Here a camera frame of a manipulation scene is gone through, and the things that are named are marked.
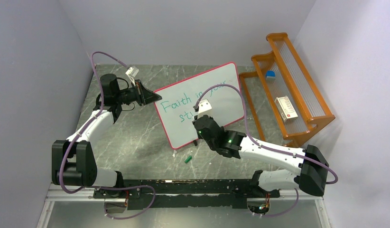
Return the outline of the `pink-framed whiteboard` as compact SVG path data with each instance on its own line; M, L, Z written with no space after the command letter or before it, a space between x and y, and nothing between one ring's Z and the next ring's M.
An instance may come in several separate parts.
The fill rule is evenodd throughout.
M191 144L198 138L192 124L193 117L197 115L193 107L202 93L210 87L213 89L203 99L211 102L212 117L220 126L227 126L244 117L241 97L237 93L240 82L234 62L155 91L162 97L156 101L155 107L173 149Z

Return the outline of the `green marker cap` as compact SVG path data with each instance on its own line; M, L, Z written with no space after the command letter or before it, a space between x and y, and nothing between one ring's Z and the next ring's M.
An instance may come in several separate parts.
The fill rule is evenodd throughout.
M185 164L189 163L191 160L192 160L192 156L188 156L188 157L185 159Z

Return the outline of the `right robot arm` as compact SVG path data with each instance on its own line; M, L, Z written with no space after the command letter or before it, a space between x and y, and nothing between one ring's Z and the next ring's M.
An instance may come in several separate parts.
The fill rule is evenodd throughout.
M238 131L225 130L207 115L193 122L198 137L210 150L227 158L258 160L278 166L278 171L256 171L250 191L260 197L266 192L298 188L321 197L328 184L329 164L320 150L313 145L306 149L280 146Z

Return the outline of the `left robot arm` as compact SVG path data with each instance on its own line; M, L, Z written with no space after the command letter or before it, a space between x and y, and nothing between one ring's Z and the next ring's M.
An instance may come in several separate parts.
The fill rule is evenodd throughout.
M122 105L136 102L143 106L162 97L148 90L139 79L125 89L120 89L114 74L105 74L99 80L101 93L90 118L76 133L52 145L52 182L63 187L105 187L117 198L125 192L122 174L97 167L93 145L117 121Z

